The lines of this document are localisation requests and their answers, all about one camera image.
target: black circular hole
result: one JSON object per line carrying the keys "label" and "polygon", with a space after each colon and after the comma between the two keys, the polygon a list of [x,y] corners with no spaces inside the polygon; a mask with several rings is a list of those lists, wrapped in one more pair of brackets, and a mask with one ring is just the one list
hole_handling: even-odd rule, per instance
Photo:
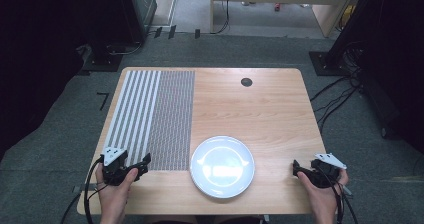
{"label": "black circular hole", "polygon": [[245,87],[249,87],[253,84],[252,80],[250,78],[243,78],[241,79],[241,84]]}

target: striped mat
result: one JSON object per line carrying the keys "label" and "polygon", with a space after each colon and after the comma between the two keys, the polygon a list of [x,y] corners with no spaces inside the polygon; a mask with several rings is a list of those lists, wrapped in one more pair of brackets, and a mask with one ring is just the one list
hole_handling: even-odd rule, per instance
{"label": "striped mat", "polygon": [[127,166],[150,152],[150,170],[188,170],[194,78],[193,71],[128,71],[104,147],[127,150]]}

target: finger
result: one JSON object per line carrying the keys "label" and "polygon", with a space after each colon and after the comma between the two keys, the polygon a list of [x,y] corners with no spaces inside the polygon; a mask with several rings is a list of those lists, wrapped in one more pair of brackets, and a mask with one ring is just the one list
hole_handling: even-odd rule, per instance
{"label": "finger", "polygon": [[135,178],[137,177],[138,169],[133,168],[131,169],[127,176],[125,177],[124,181],[119,185],[119,188],[125,192],[128,192],[128,190],[131,187],[131,184],[134,182]]}
{"label": "finger", "polygon": [[97,169],[96,169],[96,180],[97,183],[103,183],[103,163],[99,163],[99,165],[97,165]]}
{"label": "finger", "polygon": [[306,191],[310,192],[313,189],[315,189],[314,184],[311,183],[308,176],[306,176],[303,172],[298,172],[297,176],[299,177],[300,182],[303,184],[303,186],[306,188]]}
{"label": "finger", "polygon": [[342,185],[346,185],[347,182],[349,181],[347,171],[345,169],[340,169],[339,176],[340,176],[339,183]]}

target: black cable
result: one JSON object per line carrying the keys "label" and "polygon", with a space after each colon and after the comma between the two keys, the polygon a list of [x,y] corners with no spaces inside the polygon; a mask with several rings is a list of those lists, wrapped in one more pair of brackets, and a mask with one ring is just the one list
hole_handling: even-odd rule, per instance
{"label": "black cable", "polygon": [[341,77],[339,79],[337,79],[336,81],[328,84],[327,86],[325,86],[323,89],[321,89],[321,91],[319,91],[318,93],[315,94],[315,96],[313,96],[311,99],[309,99],[309,101],[313,101],[315,100],[319,95],[321,95],[322,93],[324,93],[326,90],[330,89],[331,87],[333,87],[334,85],[336,85],[337,83],[343,81],[343,80],[347,80],[350,77]]}
{"label": "black cable", "polygon": [[325,117],[324,117],[324,119],[322,120],[322,122],[321,122],[321,126],[320,126],[320,128],[319,128],[319,133],[322,133],[322,129],[324,128],[324,123],[325,123],[325,121],[327,120],[327,118],[334,112],[334,111],[336,111],[337,109],[339,109],[352,95],[353,95],[353,93],[357,90],[358,88],[354,88],[354,90],[351,92],[351,93],[349,93],[349,95],[342,101],[342,103],[340,103],[338,106],[336,106],[333,110],[331,110]]}
{"label": "black cable", "polygon": [[129,52],[109,52],[109,55],[129,55],[129,54],[133,54],[138,49],[140,49],[140,47],[143,43],[142,42],[136,42],[135,44],[138,44],[138,46],[132,51],[129,51]]}
{"label": "black cable", "polygon": [[91,195],[88,197],[88,200],[90,200],[90,198],[91,198],[92,196],[94,196],[95,194],[99,193],[101,190],[105,189],[107,186],[109,186],[109,185],[105,184],[105,186],[104,186],[104,187],[102,187],[102,188],[100,188],[100,189],[96,190],[95,192],[93,192],[93,194],[91,194]]}
{"label": "black cable", "polygon": [[352,215],[353,221],[355,222],[355,224],[358,224],[358,219],[356,219],[356,215],[353,212],[353,208],[350,205],[350,202],[349,202],[348,198],[346,197],[346,195],[343,193],[343,191],[342,191],[342,198],[343,198],[344,201],[346,201],[346,204],[349,207],[350,214]]}
{"label": "black cable", "polygon": [[85,211],[85,217],[87,218],[87,222],[89,224],[93,224],[93,219],[91,218],[91,213],[90,213],[90,202],[88,200],[88,188],[90,186],[90,179],[91,176],[93,175],[93,171],[94,168],[96,167],[97,164],[99,164],[100,162],[103,162],[102,160],[103,158],[100,157],[99,159],[97,159],[93,165],[90,168],[90,172],[88,173],[87,176],[87,181],[85,182],[85,189],[84,189],[84,211]]}
{"label": "black cable", "polygon": [[349,59],[351,63],[354,64],[354,66],[358,67],[357,63],[359,62],[359,59],[362,55],[363,50],[361,48],[346,48],[345,54],[346,57]]}
{"label": "black cable", "polygon": [[352,90],[352,87],[350,87],[349,89],[344,90],[342,92],[342,94],[338,98],[331,100],[329,103],[327,103],[327,105],[314,110],[314,112],[318,112],[318,111],[321,111],[324,108],[327,108],[327,110],[324,112],[324,115],[323,115],[323,116],[325,116],[325,114],[327,114],[327,112],[328,112],[328,109],[330,107],[332,107],[334,104],[336,104],[337,102],[339,102],[341,98],[345,97],[346,96],[345,92],[348,92],[350,90]]}
{"label": "black cable", "polygon": [[227,19],[225,20],[224,25],[222,26],[221,30],[219,30],[217,32],[211,32],[210,34],[219,34],[219,33],[223,32],[228,27],[228,24],[230,22],[230,14],[228,13],[228,2],[229,2],[229,0],[227,0],[227,12],[226,12]]}
{"label": "black cable", "polygon": [[65,223],[65,218],[68,215],[69,210],[71,209],[72,205],[78,200],[78,198],[81,196],[81,193],[78,193],[78,195],[76,195],[74,197],[74,199],[72,199],[71,203],[69,204],[68,208],[66,208],[65,213],[63,213],[62,216],[62,220],[60,221],[61,224]]}
{"label": "black cable", "polygon": [[324,173],[324,171],[321,169],[321,167],[317,166],[318,171],[324,175],[325,179],[327,179],[328,183],[331,186],[331,189],[333,189],[335,198],[336,198],[336,202],[337,202],[337,224],[341,224],[342,220],[343,220],[343,206],[342,206],[342,199],[341,199],[341,195],[339,195],[336,191],[336,188],[334,187],[334,184],[337,183],[335,180],[331,181],[330,178],[328,178],[328,176]]}

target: hand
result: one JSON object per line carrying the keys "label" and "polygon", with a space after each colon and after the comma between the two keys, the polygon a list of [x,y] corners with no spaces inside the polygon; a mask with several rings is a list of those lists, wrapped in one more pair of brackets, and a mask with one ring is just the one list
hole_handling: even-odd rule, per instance
{"label": "hand", "polygon": [[[309,196],[309,202],[312,207],[312,214],[314,215],[315,222],[317,224],[329,224],[334,222],[334,215],[337,209],[337,202],[334,191],[331,187],[329,188],[318,188],[311,183],[309,178],[303,172],[298,172],[297,176],[300,182],[306,189]],[[344,169],[340,169],[340,180],[341,185],[346,185],[349,181],[347,172]],[[338,184],[334,185],[337,193],[340,195],[342,190]]]}
{"label": "hand", "polygon": [[[103,164],[100,163],[96,170],[97,189],[102,189],[106,184],[103,180]],[[125,205],[127,204],[128,194],[131,184],[134,182],[138,173],[137,168],[128,172],[125,180],[119,186],[107,186],[99,191],[100,207],[102,218],[100,223],[122,223],[125,218]]]}

